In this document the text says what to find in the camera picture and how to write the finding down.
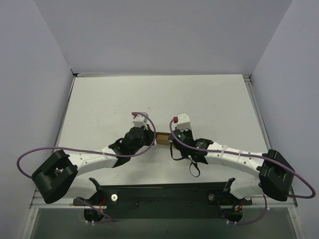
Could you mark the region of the brown cardboard box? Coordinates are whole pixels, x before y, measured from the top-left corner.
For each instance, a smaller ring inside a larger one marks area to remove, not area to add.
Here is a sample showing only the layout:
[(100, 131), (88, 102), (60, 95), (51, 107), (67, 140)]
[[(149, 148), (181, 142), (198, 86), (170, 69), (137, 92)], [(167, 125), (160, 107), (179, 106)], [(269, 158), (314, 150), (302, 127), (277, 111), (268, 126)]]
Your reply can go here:
[(169, 135), (170, 133), (167, 132), (157, 132), (156, 135), (156, 142), (158, 145), (170, 145), (170, 141), (169, 141)]

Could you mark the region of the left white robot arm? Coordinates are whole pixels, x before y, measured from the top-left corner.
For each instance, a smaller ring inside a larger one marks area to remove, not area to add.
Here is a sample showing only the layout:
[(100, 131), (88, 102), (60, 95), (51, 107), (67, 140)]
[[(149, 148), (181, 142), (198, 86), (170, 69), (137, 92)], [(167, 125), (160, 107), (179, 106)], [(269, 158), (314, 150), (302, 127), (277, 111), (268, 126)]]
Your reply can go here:
[(133, 127), (113, 144), (98, 154), (67, 154), (63, 149), (52, 153), (32, 174), (31, 179), (45, 203), (54, 203), (69, 191), (79, 175), (103, 169), (116, 168), (129, 162), (144, 146), (154, 145), (156, 132), (149, 126)]

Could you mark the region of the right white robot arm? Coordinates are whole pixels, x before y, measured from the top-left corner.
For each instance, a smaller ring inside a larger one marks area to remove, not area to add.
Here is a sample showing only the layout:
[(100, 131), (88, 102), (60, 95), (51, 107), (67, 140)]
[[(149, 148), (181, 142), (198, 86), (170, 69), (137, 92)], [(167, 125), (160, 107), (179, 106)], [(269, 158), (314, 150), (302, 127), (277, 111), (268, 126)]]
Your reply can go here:
[(181, 158), (191, 160), (195, 167), (198, 163), (222, 165), (251, 175), (251, 179), (230, 179), (230, 187), (226, 191), (237, 199), (262, 194), (280, 202), (288, 199), (293, 174), (275, 163), (259, 158), (267, 157), (293, 170), (276, 150), (257, 153), (254, 157), (250, 152), (229, 148), (209, 139), (194, 140), (190, 130), (175, 129), (169, 134), (168, 140), (171, 147), (180, 151)]

